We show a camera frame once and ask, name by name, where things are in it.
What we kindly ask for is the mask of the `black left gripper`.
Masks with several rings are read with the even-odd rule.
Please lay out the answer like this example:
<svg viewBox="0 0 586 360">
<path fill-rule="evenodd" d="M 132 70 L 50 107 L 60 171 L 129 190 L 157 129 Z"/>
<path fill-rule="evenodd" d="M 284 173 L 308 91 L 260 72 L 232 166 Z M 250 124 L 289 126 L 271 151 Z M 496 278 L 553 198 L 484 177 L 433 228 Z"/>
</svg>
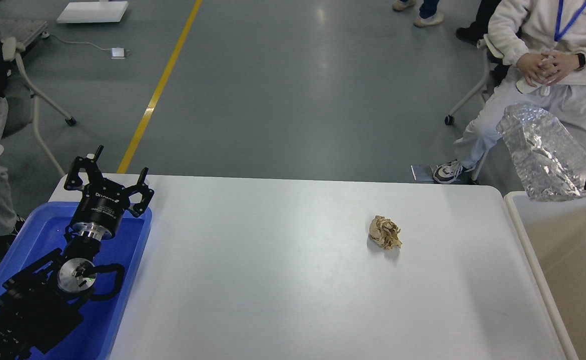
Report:
<svg viewBox="0 0 586 360">
<path fill-rule="evenodd" d="M 144 167 L 137 182 L 128 187 L 109 178 L 103 178 L 98 167 L 98 159 L 103 149 L 104 146 L 100 145 L 93 157 L 75 158 L 67 173 L 64 189 L 83 191 L 82 200 L 71 219 L 71 229 L 79 233 L 99 233 L 99 239 L 112 239 L 121 225 L 125 211 L 130 212 L 135 218 L 141 217 L 149 207 L 155 191 L 146 183 L 148 167 Z M 88 176 L 89 182 L 86 184 L 80 177 L 80 170 L 85 170 Z M 130 197 L 137 194 L 141 195 L 140 201 L 132 203 Z"/>
</svg>

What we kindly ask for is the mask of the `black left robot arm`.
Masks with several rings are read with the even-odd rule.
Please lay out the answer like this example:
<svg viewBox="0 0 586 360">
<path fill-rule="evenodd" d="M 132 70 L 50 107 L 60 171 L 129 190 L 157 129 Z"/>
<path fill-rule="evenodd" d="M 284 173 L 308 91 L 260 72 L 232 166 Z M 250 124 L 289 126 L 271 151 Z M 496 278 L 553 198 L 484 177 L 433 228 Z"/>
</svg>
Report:
<svg viewBox="0 0 586 360">
<path fill-rule="evenodd" d="M 103 360 L 115 341 L 150 233 L 155 192 L 124 186 L 76 157 L 78 202 L 32 212 L 0 264 L 0 360 Z"/>
</svg>

